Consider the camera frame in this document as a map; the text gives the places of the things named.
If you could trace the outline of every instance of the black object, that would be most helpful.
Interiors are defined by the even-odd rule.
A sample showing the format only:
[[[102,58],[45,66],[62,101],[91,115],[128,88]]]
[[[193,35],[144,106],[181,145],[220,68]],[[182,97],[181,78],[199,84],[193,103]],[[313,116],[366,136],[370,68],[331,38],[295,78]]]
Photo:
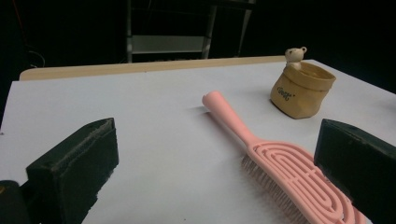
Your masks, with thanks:
[[[324,119],[315,165],[373,223],[396,223],[396,147],[352,125]]]
[[[118,164],[114,119],[87,124],[30,164],[20,188],[0,182],[0,223],[79,224]]]

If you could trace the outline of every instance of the wooden table edge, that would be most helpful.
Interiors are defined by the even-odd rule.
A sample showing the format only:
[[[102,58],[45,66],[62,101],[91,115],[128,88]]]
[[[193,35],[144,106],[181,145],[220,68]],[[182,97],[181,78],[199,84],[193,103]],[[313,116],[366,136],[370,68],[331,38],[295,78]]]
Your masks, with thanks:
[[[66,67],[46,67],[32,68],[25,70],[20,75],[20,81],[55,79],[68,77],[92,77],[104,76],[110,74],[126,74],[137,72],[177,70],[200,67],[218,67],[253,63],[277,63],[285,62],[284,55],[278,56],[261,56],[261,57],[244,57],[244,58],[226,58],[226,59],[207,59],[207,60],[186,60],[186,61],[168,61],[154,63],[117,63],[117,64],[100,64],[100,65],[82,65]]]

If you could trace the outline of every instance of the tan pot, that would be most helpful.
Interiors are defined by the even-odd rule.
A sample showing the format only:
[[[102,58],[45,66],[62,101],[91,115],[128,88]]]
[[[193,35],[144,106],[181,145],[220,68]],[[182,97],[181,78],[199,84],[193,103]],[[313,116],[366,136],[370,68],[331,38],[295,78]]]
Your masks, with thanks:
[[[301,69],[286,66],[271,90],[271,101],[294,119],[316,115],[335,76],[311,63],[301,63]]]

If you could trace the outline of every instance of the dark background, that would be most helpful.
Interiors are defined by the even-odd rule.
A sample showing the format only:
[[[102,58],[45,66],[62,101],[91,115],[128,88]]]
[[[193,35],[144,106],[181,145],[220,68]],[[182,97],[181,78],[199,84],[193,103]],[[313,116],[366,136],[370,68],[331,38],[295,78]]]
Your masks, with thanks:
[[[208,2],[133,0],[133,32],[197,35],[205,31]],[[385,1],[257,0],[239,52],[244,11],[219,7],[209,58],[283,55],[305,46],[305,59],[396,92],[394,9]],[[186,13],[166,12],[172,10]],[[26,69],[125,63],[126,12],[125,0],[0,0],[0,118],[11,82]]]

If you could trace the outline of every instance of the table surface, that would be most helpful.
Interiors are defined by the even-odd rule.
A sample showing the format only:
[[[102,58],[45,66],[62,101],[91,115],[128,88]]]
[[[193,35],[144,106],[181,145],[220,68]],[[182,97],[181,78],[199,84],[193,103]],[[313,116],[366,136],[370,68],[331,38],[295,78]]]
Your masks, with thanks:
[[[210,116],[204,94],[222,92],[259,137],[291,142],[312,154],[323,119],[349,123],[396,145],[395,94],[306,62],[337,78],[309,119],[291,119],[270,102],[285,62],[142,72],[128,72],[129,64],[118,71],[98,65],[82,67],[83,77],[15,81],[1,128],[0,179],[24,183],[32,161],[83,125],[114,118],[120,164],[84,223],[284,223],[268,194],[241,170],[245,147]],[[78,74],[77,67],[54,70]],[[49,69],[41,71],[45,77]]]

